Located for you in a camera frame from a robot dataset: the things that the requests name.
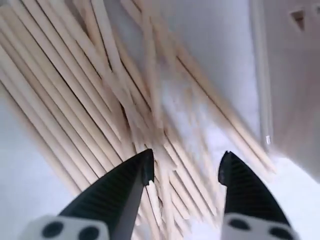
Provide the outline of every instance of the triangular hole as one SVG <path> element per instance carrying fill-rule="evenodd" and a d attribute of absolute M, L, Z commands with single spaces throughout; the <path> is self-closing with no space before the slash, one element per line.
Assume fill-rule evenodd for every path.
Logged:
<path fill-rule="evenodd" d="M 292 19 L 301 31 L 305 30 L 305 11 L 299 10 L 290 13 Z"/>

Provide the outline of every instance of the black screw hole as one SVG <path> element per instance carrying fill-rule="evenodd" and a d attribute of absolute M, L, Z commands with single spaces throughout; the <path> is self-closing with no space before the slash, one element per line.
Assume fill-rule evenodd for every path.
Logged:
<path fill-rule="evenodd" d="M 99 229 L 95 226 L 88 226 L 79 233 L 79 240 L 96 240 L 99 237 Z"/>
<path fill-rule="evenodd" d="M 51 239 L 58 236 L 64 229 L 64 224 L 60 221 L 53 221 L 47 224 L 42 230 L 42 236 L 46 239 Z"/>
<path fill-rule="evenodd" d="M 280 227 L 273 227 L 269 230 L 270 235 L 282 240 L 294 240 L 294 237 L 287 230 Z"/>
<path fill-rule="evenodd" d="M 249 224 L 241 219 L 232 219 L 229 221 L 229 225 L 234 227 L 235 229 L 240 229 L 243 231 L 250 231 L 251 230 Z"/>

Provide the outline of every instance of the pile of wooden sticks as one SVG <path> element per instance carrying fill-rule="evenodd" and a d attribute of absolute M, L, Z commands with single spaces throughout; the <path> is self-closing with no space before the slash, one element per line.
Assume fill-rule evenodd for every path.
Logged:
<path fill-rule="evenodd" d="M 190 217 L 217 226 L 223 200 L 210 159 L 204 157 L 206 179 L 162 108 L 157 54 L 175 79 L 187 75 L 210 100 L 209 114 L 256 171 L 274 167 L 152 4 L 121 3 L 142 29 L 145 74 L 113 29 L 103 0 L 74 1 L 85 26 L 62 0 L 9 0 L 0 7 L 1 96 L 75 195 L 152 148 L 155 181 L 143 192 L 136 225 L 148 224 L 155 240 L 183 239 Z M 144 238 L 137 228 L 132 237 Z"/>

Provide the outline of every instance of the ridged black texture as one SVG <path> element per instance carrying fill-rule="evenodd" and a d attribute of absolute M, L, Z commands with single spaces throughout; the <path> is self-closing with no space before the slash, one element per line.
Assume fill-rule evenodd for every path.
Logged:
<path fill-rule="evenodd" d="M 154 180 L 154 156 L 148 149 L 97 180 L 60 215 L 103 221 L 110 239 L 130 239 L 143 188 L 150 180 Z"/>
<path fill-rule="evenodd" d="M 222 157 L 218 180 L 227 187 L 225 214 L 239 213 L 290 226 L 267 187 L 234 153 Z"/>

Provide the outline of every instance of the wooden dowel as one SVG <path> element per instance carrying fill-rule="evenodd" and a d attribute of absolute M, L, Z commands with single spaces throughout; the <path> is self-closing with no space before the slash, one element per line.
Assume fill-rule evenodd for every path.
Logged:
<path fill-rule="evenodd" d="M 206 183 L 201 176 L 200 169 L 198 166 L 190 159 L 187 152 L 183 148 L 181 141 L 179 140 L 178 134 L 176 133 L 175 129 L 172 127 L 173 125 L 167 118 L 166 124 L 166 136 L 169 139 L 170 143 L 172 144 L 174 150 L 178 154 L 179 158 L 181 159 L 182 164 L 190 174 L 192 180 L 194 181 L 196 187 L 198 188 L 199 192 L 205 199 L 206 203 L 210 207 L 210 209 L 215 209 L 213 206 L 212 195 L 210 194 L 211 191 L 208 191 L 206 188 Z"/>
<path fill-rule="evenodd" d="M 128 4 L 129 0 L 122 0 L 124 8 L 132 16 L 136 23 L 141 27 L 142 16 L 138 17 L 140 10 L 136 7 L 140 6 L 139 1 L 135 1 L 135 4 Z M 158 24 L 156 27 L 163 28 L 163 25 Z M 194 81 L 199 84 L 204 93 L 212 100 L 212 105 L 217 105 L 216 114 L 220 115 L 220 127 L 224 130 L 228 130 L 227 134 L 233 143 L 243 152 L 243 154 L 251 159 L 252 162 L 262 161 L 270 170 L 275 171 L 275 166 L 257 143 L 254 137 L 251 136 L 249 131 L 244 127 L 244 124 L 240 121 L 239 117 L 229 107 L 227 102 L 221 98 L 218 92 L 214 89 L 210 80 L 204 76 L 201 72 L 201 68 L 196 61 L 192 59 L 189 53 L 185 50 L 183 45 L 178 39 L 170 33 L 170 38 L 174 41 L 176 47 L 177 58 L 183 62 L 183 68 L 187 68 L 187 71 L 192 73 Z"/>
<path fill-rule="evenodd" d="M 32 54 L 39 66 L 41 66 L 43 71 L 46 73 L 56 89 L 60 92 L 68 105 L 72 108 L 76 116 L 83 123 L 87 131 L 90 133 L 92 138 L 94 138 L 104 154 L 109 158 L 114 166 L 119 165 L 122 162 L 121 159 L 55 69 L 54 65 L 58 69 L 58 67 L 61 65 L 61 62 L 59 61 L 59 55 L 54 50 L 53 46 L 40 31 L 39 27 L 34 22 L 28 11 L 26 11 L 19 1 L 12 0 L 10 1 L 10 4 L 12 5 L 14 12 L 11 11 L 12 14 L 5 15 L 6 20 L 8 20 L 7 23 L 14 24 L 13 29 L 15 29 L 16 35 L 21 40 L 25 40 L 24 43 L 29 52 Z"/>
<path fill-rule="evenodd" d="M 74 59 L 77 61 L 77 63 L 79 64 L 79 66 L 81 67 L 83 72 L 86 74 L 87 79 L 85 77 L 83 77 L 84 81 L 87 82 L 89 80 L 89 82 L 94 86 L 94 89 L 99 93 L 99 96 L 95 97 L 96 101 L 98 102 L 98 104 L 96 104 L 98 107 L 98 110 L 101 112 L 104 119 L 107 121 L 107 123 L 112 128 L 112 131 L 117 135 L 118 138 L 120 138 L 120 134 L 118 133 L 118 129 L 117 129 L 117 126 L 115 123 L 116 119 L 112 116 L 112 113 L 109 110 L 109 109 L 111 109 L 111 105 L 109 102 L 116 101 L 115 99 L 110 98 L 113 95 L 110 96 L 110 95 L 108 95 L 108 92 L 105 92 L 105 90 L 103 88 L 102 80 L 100 79 L 96 70 L 91 65 L 91 63 L 89 62 L 85 53 L 82 51 L 82 49 L 77 44 L 76 40 L 70 36 L 70 34 L 67 31 L 67 29 L 65 28 L 64 24 L 59 19 L 59 17 L 56 15 L 56 13 L 53 11 L 50 4 L 47 1 L 43 1 L 43 0 L 42 1 L 38 0 L 38 4 L 42 8 L 43 12 L 46 14 L 46 16 L 50 20 L 51 24 L 54 26 L 55 30 L 60 35 L 60 37 L 62 38 L 62 40 L 64 41 L 64 43 L 68 47 L 68 49 L 70 50 L 70 52 L 72 53 L 72 55 L 74 56 Z M 91 91 L 94 93 L 94 95 L 96 95 L 94 90 L 92 90 L 91 85 L 88 83 L 86 85 L 88 85 L 89 88 L 91 89 Z"/>
<path fill-rule="evenodd" d="M 102 40 L 102 37 L 100 34 L 100 30 L 98 27 L 98 23 L 96 21 L 96 16 L 95 16 L 91 1 L 90 0 L 81 0 L 80 2 L 78 2 L 78 5 L 81 6 L 81 8 L 82 8 L 82 18 L 84 19 L 84 22 L 87 27 L 88 35 L 89 35 L 92 43 L 95 45 L 99 54 L 101 55 L 101 58 L 104 61 L 104 65 L 109 66 L 108 56 L 107 56 L 105 46 L 104 46 L 104 43 L 103 43 L 103 40 Z M 83 65 L 79 62 L 79 64 L 89 79 L 92 79 L 92 78 L 98 79 L 97 78 L 98 74 L 97 74 L 96 70 L 94 69 L 94 67 L 91 65 L 91 63 Z M 91 76 L 88 75 L 88 70 L 86 71 L 86 68 L 88 66 L 90 67 L 89 74 Z M 102 99 L 108 105 L 108 107 L 110 108 L 110 110 L 113 113 L 113 119 L 117 123 L 116 125 L 120 131 L 120 139 L 121 139 L 122 149 L 126 153 L 126 158 L 132 157 L 132 155 L 130 155 L 130 152 L 133 151 L 132 144 L 130 143 L 130 133 L 129 133 L 129 129 L 127 128 L 126 118 L 125 118 L 125 115 L 122 111 L 122 107 L 121 107 L 119 101 L 117 100 L 117 98 L 115 97 L 114 93 L 111 91 L 111 89 L 108 85 L 104 84 L 104 85 L 102 85 L 102 87 L 97 88 L 96 82 L 93 82 L 92 84 L 95 86 L 95 88 L 97 89 L 97 91 L 101 95 Z"/>
<path fill-rule="evenodd" d="M 141 151 L 143 151 L 143 150 L 145 150 L 146 149 L 146 147 L 144 147 L 144 146 L 140 146 L 139 147 L 139 151 L 141 152 Z M 159 171 L 158 171 L 158 167 L 157 167 L 157 165 L 155 165 L 155 167 L 156 167 L 156 169 L 155 169 L 155 172 L 154 172 L 154 174 L 155 174 L 155 178 L 154 178 L 154 182 L 155 182 L 155 184 L 157 185 L 157 187 L 158 187 L 158 193 L 159 194 L 161 194 L 161 185 L 160 185 L 160 182 L 159 182 L 159 178 L 160 178 L 160 176 L 159 176 Z M 173 178 L 173 181 L 175 181 L 175 182 L 178 182 L 178 180 L 174 177 Z M 181 215 L 185 218 L 185 219 L 188 219 L 188 218 L 190 218 L 190 214 L 189 214 L 189 211 L 187 210 L 187 208 L 186 208 L 186 205 L 182 202 L 182 200 L 181 200 L 181 198 L 179 197 L 179 195 L 178 195 L 178 191 L 179 190 L 181 190 L 181 189 L 183 189 L 182 187 L 180 187 L 180 188 L 178 188 L 177 190 L 175 190 L 174 188 L 172 188 L 172 190 L 171 190 L 171 197 L 172 197 L 172 201 L 174 201 L 175 203 L 177 203 L 176 204 L 176 206 L 177 206 L 177 208 L 178 208 L 178 210 L 179 210 L 179 212 L 181 212 Z"/>
<path fill-rule="evenodd" d="M 162 224 L 162 217 L 161 217 L 158 193 L 157 193 L 155 184 L 152 181 L 149 181 L 149 185 L 146 186 L 146 190 L 150 199 L 150 203 L 152 206 L 154 217 L 156 219 L 156 223 L 159 226 Z"/>
<path fill-rule="evenodd" d="M 151 3 L 149 1 L 142 1 L 142 31 L 145 46 L 145 69 L 146 77 L 148 80 L 148 86 L 150 90 L 151 98 L 151 112 L 153 120 L 158 129 L 163 130 L 163 113 L 162 113 L 162 86 L 157 76 L 157 53 L 154 42 L 153 27 L 151 25 L 151 18 L 149 15 L 149 7 Z"/>
<path fill-rule="evenodd" d="M 158 189 L 160 189 L 160 182 L 156 177 L 154 178 L 154 184 Z M 176 206 L 178 212 L 181 214 L 183 219 L 185 220 L 190 219 L 189 210 L 187 209 L 185 203 L 181 200 L 177 191 L 173 187 L 171 188 L 171 197 L 172 197 L 173 204 Z M 159 198 L 162 199 L 160 190 L 159 190 Z"/>
<path fill-rule="evenodd" d="M 162 204 L 164 211 L 164 219 L 166 226 L 166 239 L 175 239 L 175 219 L 174 219 L 174 207 L 171 200 L 171 185 L 170 185 L 170 175 L 173 174 L 172 170 L 169 169 L 167 163 L 164 161 L 158 162 L 158 172 L 160 180 L 160 191 L 162 195 Z"/>
<path fill-rule="evenodd" d="M 173 216 L 174 216 L 174 221 L 176 222 L 178 227 L 181 229 L 183 235 L 189 234 L 191 232 L 190 227 L 188 226 L 186 221 L 182 218 L 182 216 L 180 215 L 176 207 L 173 208 Z"/>
<path fill-rule="evenodd" d="M 141 203 L 142 203 L 141 204 L 142 211 L 146 213 L 145 217 L 147 218 L 149 226 L 150 226 L 152 239 L 160 240 L 161 236 L 160 236 L 159 227 L 157 225 L 156 218 L 155 218 L 155 216 L 153 214 L 152 206 L 151 206 L 151 203 L 149 201 L 146 189 L 144 189 L 143 192 L 142 192 Z"/>
<path fill-rule="evenodd" d="M 188 78 L 189 83 L 192 84 L 192 88 L 197 91 L 197 96 L 202 99 L 207 99 L 205 92 L 199 89 L 199 85 L 192 79 L 190 73 L 183 67 L 180 61 L 176 61 L 177 68 Z M 213 116 L 215 123 L 220 126 L 224 132 L 231 138 L 236 141 L 236 146 L 241 150 L 243 155 L 245 155 L 249 161 L 249 165 L 256 171 L 257 174 L 262 176 L 265 179 L 268 179 L 268 173 L 266 172 L 265 166 L 262 164 L 260 159 L 255 155 L 235 128 L 230 124 L 230 122 L 225 118 L 225 116 L 220 112 L 218 107 L 215 104 L 209 104 L 208 110 L 209 114 Z"/>
<path fill-rule="evenodd" d="M 92 3 L 91 1 L 88 1 L 88 0 L 81 0 L 81 1 L 82 1 L 83 11 L 84 11 L 83 20 L 85 22 L 89 38 L 91 39 L 94 46 L 96 47 L 101 57 L 103 58 L 105 62 L 104 64 L 108 66 L 109 65 L 108 55 L 104 46 L 104 42 L 102 40 L 102 36 L 98 27 L 97 18 L 94 13 L 94 9 L 92 7 Z"/>
<path fill-rule="evenodd" d="M 132 102 L 130 90 L 124 76 L 124 68 L 120 60 L 118 49 L 113 37 L 110 20 L 103 0 L 91 0 L 95 17 L 101 32 L 104 47 L 109 56 L 112 71 L 117 75 L 129 100 Z"/>
<path fill-rule="evenodd" d="M 98 93 L 87 79 L 83 70 L 61 40 L 56 30 L 53 28 L 47 17 L 42 12 L 35 0 L 23 0 L 24 5 L 29 10 L 43 33 L 50 40 L 59 54 L 60 70 L 72 91 L 84 105 L 87 112 L 91 115 L 103 134 L 107 137 L 118 155 L 123 158 L 122 147 L 119 138 L 112 131 L 109 124 L 105 121 L 102 114 L 107 108 L 99 97 Z"/>
<path fill-rule="evenodd" d="M 172 210 L 173 210 L 174 222 L 175 222 L 174 237 L 175 237 L 175 239 L 177 239 L 177 237 L 179 235 L 190 233 L 191 229 L 188 226 L 187 222 L 182 218 L 182 216 L 180 215 L 180 213 L 175 205 L 173 206 Z M 164 220 L 164 228 L 165 228 L 167 223 L 166 223 L 165 219 L 163 219 L 163 220 Z"/>
<path fill-rule="evenodd" d="M 38 1 L 46 13 L 47 17 L 50 19 L 51 23 L 54 25 L 55 29 L 58 31 L 69 50 L 73 54 L 74 58 L 77 60 L 84 73 L 87 75 L 88 79 L 91 81 L 95 89 L 98 91 L 100 96 L 103 98 L 104 102 L 111 109 L 110 111 L 106 109 L 102 111 L 104 119 L 109 123 L 115 134 L 121 139 L 122 150 L 125 152 L 123 160 L 131 158 L 133 156 L 133 147 L 130 142 L 130 134 L 125 123 L 125 116 L 122 112 L 121 105 L 116 99 L 115 95 L 112 93 L 109 87 L 104 87 L 102 80 L 97 74 L 96 70 L 89 62 L 87 56 L 84 54 L 82 49 L 79 47 L 76 40 L 70 36 L 66 27 L 62 21 L 55 14 L 55 11 L 51 8 L 50 4 L 46 1 Z M 84 1 L 84 5 L 90 4 L 89 1 Z"/>
<path fill-rule="evenodd" d="M 172 146 L 168 143 L 168 140 L 164 141 L 164 147 L 166 149 L 166 151 L 168 152 L 168 154 L 170 155 L 170 157 L 173 159 L 174 163 L 176 165 L 180 165 L 181 164 L 181 160 L 180 158 L 177 156 L 177 153 L 175 152 L 175 150 L 173 150 Z M 200 179 L 199 174 L 194 170 L 194 166 L 192 166 L 191 164 L 189 164 L 189 168 L 191 169 L 191 173 L 193 175 L 196 175 L 194 178 L 196 179 Z M 184 182 L 185 186 L 187 187 L 187 189 L 190 191 L 190 194 L 192 196 L 192 198 L 194 198 L 195 202 L 200 206 L 200 209 L 202 210 L 202 214 L 204 214 L 206 216 L 206 219 L 208 221 L 212 222 L 212 217 L 210 216 L 210 214 L 208 214 L 208 209 L 206 207 L 206 203 L 204 202 L 202 196 L 199 194 L 197 188 L 194 186 L 193 182 L 190 180 L 190 178 L 188 177 L 188 174 L 186 174 L 186 170 L 185 168 L 182 167 L 178 167 L 177 168 L 177 173 L 179 174 L 179 176 L 182 178 L 182 181 Z M 199 183 L 200 185 L 202 185 L 202 187 L 200 187 L 202 190 L 205 189 L 205 187 L 203 187 L 204 182 L 201 181 L 201 183 Z M 207 204 L 210 207 L 210 210 L 213 214 L 216 214 L 216 208 L 213 206 L 213 202 L 212 202 L 212 198 L 210 197 L 210 195 L 208 194 L 208 191 L 204 190 L 203 192 L 206 192 L 207 194 L 205 195 L 208 199 L 206 200 Z"/>
<path fill-rule="evenodd" d="M 86 33 L 81 29 L 79 23 L 71 14 L 66 4 L 63 1 L 55 0 L 50 0 L 50 3 L 55 12 L 60 16 L 61 19 L 63 19 L 63 22 L 70 34 L 74 37 L 74 39 L 76 39 L 95 69 L 102 76 L 103 81 L 105 81 L 110 86 L 112 92 L 124 107 L 128 117 L 132 118 L 134 123 L 138 126 L 138 128 L 147 139 L 152 139 L 152 136 L 150 135 L 149 130 L 146 127 L 144 118 L 136 111 L 133 102 L 129 100 L 126 92 L 116 81 L 115 76 L 112 74 L 111 70 L 107 69 L 104 66 L 103 61 L 99 56 L 96 48 L 94 47 Z"/>
<path fill-rule="evenodd" d="M 83 140 L 79 137 L 73 126 L 69 123 L 69 121 L 66 119 L 64 114 L 61 112 L 61 110 L 57 107 L 55 102 L 50 98 L 46 90 L 43 88 L 43 86 L 39 83 L 37 78 L 46 78 L 47 76 L 41 72 L 39 66 L 35 65 L 34 60 L 31 58 L 29 53 L 24 49 L 23 45 L 18 41 L 18 39 L 14 36 L 14 34 L 9 29 L 9 26 L 6 24 L 2 16 L 0 15 L 0 29 L 2 32 L 6 32 L 8 39 L 11 41 L 11 43 L 16 47 L 17 51 L 19 51 L 22 58 L 19 56 L 19 54 L 16 52 L 14 47 L 11 46 L 10 42 L 3 36 L 3 34 L 0 32 L 0 44 L 3 46 L 5 51 L 9 54 L 13 62 L 16 64 L 18 69 L 21 71 L 21 73 L 24 75 L 26 80 L 29 82 L 29 84 L 32 86 L 32 88 L 36 91 L 36 93 L 39 95 L 43 103 L 47 106 L 47 108 L 50 110 L 54 118 L 58 121 L 58 123 L 61 125 L 63 130 L 67 133 L 67 135 L 70 137 L 74 145 L 77 147 L 79 152 L 82 154 L 82 156 L 86 159 L 88 164 L 91 166 L 91 168 L 94 170 L 94 172 L 98 175 L 98 177 L 102 177 L 104 174 L 106 174 L 106 171 L 102 168 L 100 163 L 97 161 L 95 156 L 92 154 L 92 152 L 89 150 L 88 146 L 83 142 Z M 35 76 L 33 72 L 29 69 L 29 67 L 34 69 Z"/>
<path fill-rule="evenodd" d="M 125 68 L 129 72 L 129 74 L 132 76 L 132 79 L 133 79 L 134 83 L 136 84 L 137 88 L 139 89 L 139 91 L 141 92 L 144 100 L 147 103 L 150 103 L 151 102 L 150 92 L 146 87 L 146 83 L 143 81 L 142 77 L 140 76 L 140 72 L 139 72 L 137 66 L 135 64 L 133 64 L 131 57 L 128 55 L 124 44 L 122 43 L 118 33 L 115 30 L 113 30 L 113 37 L 114 37 L 116 46 L 118 48 L 123 65 L 125 66 Z"/>
<path fill-rule="evenodd" d="M 29 136 L 31 136 L 31 139 L 34 140 L 37 149 L 40 151 L 43 158 L 53 169 L 55 174 L 62 180 L 62 182 L 66 185 L 66 187 L 69 189 L 72 195 L 79 195 L 81 193 L 80 188 L 77 186 L 73 178 L 70 176 L 70 174 L 67 172 L 64 166 L 57 159 L 53 151 L 50 149 L 48 144 L 44 141 L 39 132 L 36 130 L 35 126 L 30 122 L 30 120 L 27 118 L 22 109 L 18 106 L 16 101 L 12 98 L 12 96 L 5 89 L 1 82 L 0 95 L 8 104 L 13 114 L 18 118 L 18 121 L 22 125 L 24 130 L 28 133 Z"/>
<path fill-rule="evenodd" d="M 55 69 L 54 67 L 50 67 L 51 66 L 50 61 L 47 59 L 45 54 L 39 48 L 35 40 L 32 38 L 29 32 L 24 28 L 23 24 L 20 22 L 20 20 L 17 18 L 17 16 L 9 6 L 0 7 L 0 13 L 1 13 L 1 16 L 5 18 L 5 21 L 7 22 L 7 24 L 9 23 L 11 25 L 10 28 L 14 31 L 15 36 L 11 38 L 11 43 L 15 44 L 16 47 L 19 44 L 19 42 L 23 43 L 26 49 L 28 50 L 28 52 L 26 53 L 26 51 L 24 51 L 24 48 L 20 48 L 22 49 L 21 52 L 22 53 L 24 52 L 22 58 L 24 58 L 24 61 L 27 63 L 27 65 L 29 65 L 33 73 L 36 74 L 37 80 L 45 88 L 47 93 L 53 99 L 55 104 L 57 104 L 57 106 L 60 108 L 60 110 L 68 119 L 68 121 L 70 121 L 71 125 L 74 127 L 77 133 L 81 136 L 82 140 L 86 143 L 86 145 L 89 147 L 92 153 L 96 156 L 96 158 L 99 160 L 99 162 L 104 167 L 104 169 L 106 171 L 109 171 L 110 169 L 112 169 L 113 166 L 111 165 L 110 161 L 108 160 L 104 152 L 101 150 L 99 145 L 95 142 L 93 137 L 89 134 L 87 129 L 84 127 L 83 123 L 75 115 L 74 110 L 77 110 L 78 112 L 81 112 L 82 110 L 83 113 L 86 113 L 86 112 L 82 109 L 82 106 L 76 100 L 73 93 L 69 90 L 65 82 L 62 79 L 58 81 L 59 80 L 58 77 L 54 77 L 54 74 L 50 74 L 52 72 L 55 72 Z M 63 97 L 64 96 L 63 94 L 62 95 L 60 94 L 60 92 L 52 84 L 51 80 L 48 79 L 48 76 L 50 76 L 51 79 L 54 79 L 56 82 L 58 82 L 58 86 L 60 86 L 60 88 L 64 89 L 65 92 L 67 92 L 65 94 L 67 98 Z M 70 107 L 68 105 L 68 102 L 65 99 L 70 100 L 70 104 L 73 107 Z"/>
<path fill-rule="evenodd" d="M 16 103 L 31 121 L 33 126 L 36 127 L 37 131 L 43 137 L 44 141 L 48 144 L 48 146 L 52 149 L 54 154 L 57 156 L 59 160 L 61 160 L 62 165 L 65 167 L 67 172 L 70 174 L 72 179 L 76 182 L 79 188 L 83 191 L 87 187 L 89 187 L 89 182 L 82 174 L 82 172 L 75 165 L 73 160 L 61 146 L 60 142 L 53 136 L 50 130 L 46 127 L 44 122 L 35 112 L 35 110 L 31 107 L 29 101 L 23 96 L 23 94 L 17 89 L 17 87 L 13 84 L 11 79 L 6 75 L 3 69 L 0 67 L 0 81 L 10 93 L 10 95 L 15 99 Z"/>
<path fill-rule="evenodd" d="M 64 130 L 56 122 L 55 118 L 49 112 L 37 93 L 30 87 L 25 77 L 21 74 L 17 66 L 11 60 L 6 51 L 0 46 L 0 64 L 8 77 L 14 82 L 16 87 L 21 91 L 23 96 L 28 100 L 33 109 L 40 118 L 45 122 L 55 138 L 62 144 L 68 155 L 74 160 L 77 167 L 90 183 L 94 183 L 98 178 L 92 171 L 86 160 L 79 153 L 78 149 L 70 141 Z"/>
<path fill-rule="evenodd" d="M 154 175 L 156 178 L 160 178 L 158 168 L 154 169 Z M 184 185 L 181 183 L 175 172 L 172 174 L 170 183 L 172 187 L 176 190 L 177 194 L 180 196 L 182 201 L 184 202 L 190 214 L 194 216 L 196 219 L 201 220 L 202 217 L 199 208 L 192 200 L 191 196 L 187 193 Z"/>
<path fill-rule="evenodd" d="M 178 165 L 178 167 L 176 169 L 176 173 L 179 175 L 183 184 L 185 185 L 185 187 L 189 191 L 190 195 L 192 196 L 194 201 L 197 203 L 199 209 L 203 210 L 202 214 L 204 216 L 206 216 L 206 218 L 208 218 L 208 219 L 211 218 L 209 211 L 211 211 L 212 214 L 216 215 L 217 210 L 212 204 L 209 206 L 209 209 L 207 208 L 205 200 L 202 198 L 199 190 L 192 182 L 191 178 L 189 177 L 189 175 L 187 173 L 187 170 L 183 166 L 179 156 L 177 155 L 177 153 L 175 152 L 175 150 L 173 149 L 171 144 L 168 142 L 168 140 L 166 140 L 166 142 L 164 143 L 164 147 L 166 148 L 167 152 L 170 154 L 170 156 L 171 156 L 172 160 L 175 162 L 175 164 Z"/>

